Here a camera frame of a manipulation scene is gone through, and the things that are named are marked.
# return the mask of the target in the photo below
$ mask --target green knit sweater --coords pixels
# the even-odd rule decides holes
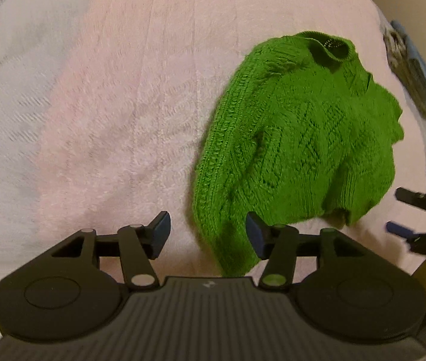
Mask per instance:
[[[351,41],[319,32],[270,39],[219,100],[196,169],[193,213],[224,276],[257,262],[245,218],[288,224],[344,211],[347,224],[393,182],[397,100]]]

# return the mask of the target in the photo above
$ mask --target ribbed black surface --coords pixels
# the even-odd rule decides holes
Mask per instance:
[[[286,296],[255,289],[249,278],[169,278],[156,292],[130,297],[96,333],[57,345],[0,341],[0,361],[414,361],[414,339],[365,346],[318,332]]]

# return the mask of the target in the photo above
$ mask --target fabric texture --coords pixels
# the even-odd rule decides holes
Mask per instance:
[[[384,35],[389,66],[426,119],[426,62],[404,27],[397,20],[393,20],[391,26],[385,29]]]
[[[302,32],[255,47],[219,100],[197,167],[193,212],[223,274],[258,262],[248,211],[268,224],[344,212],[349,225],[378,204],[395,177],[400,115],[349,40]]]

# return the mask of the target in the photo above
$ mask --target white bedsheet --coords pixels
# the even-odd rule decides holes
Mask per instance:
[[[217,275],[189,215],[202,136],[252,47],[306,30],[351,39],[403,108],[392,189],[344,232],[413,272],[422,258],[385,223],[426,231],[426,213],[393,196],[399,186],[426,191],[426,122],[388,68],[382,22],[371,0],[3,0],[0,279],[78,229],[112,233],[161,210],[173,229],[158,274]],[[312,262],[297,270],[299,280]]]

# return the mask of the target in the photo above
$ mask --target blue object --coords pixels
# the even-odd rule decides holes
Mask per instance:
[[[266,240],[265,240],[265,234],[268,231],[268,226],[264,224],[265,226],[262,227],[259,225],[262,223],[262,221],[258,221],[258,219],[252,218],[252,216],[255,216],[255,214],[250,214],[246,216],[246,233],[248,235],[248,239],[250,240],[250,244],[253,247],[253,250],[255,250],[255,254],[260,259],[268,259],[266,253]]]
[[[404,239],[410,239],[416,236],[415,231],[409,228],[405,228],[401,226],[400,224],[397,224],[392,221],[389,221],[387,223],[387,232],[400,236],[401,238],[404,238]]]
[[[425,60],[421,57],[418,49],[413,44],[412,39],[408,36],[404,27],[397,20],[393,20],[390,24],[395,29],[395,31],[397,31],[401,35],[401,37],[404,39],[405,46],[407,48],[407,58],[412,62],[416,62],[413,64],[413,66],[416,66],[416,73],[426,88]]]

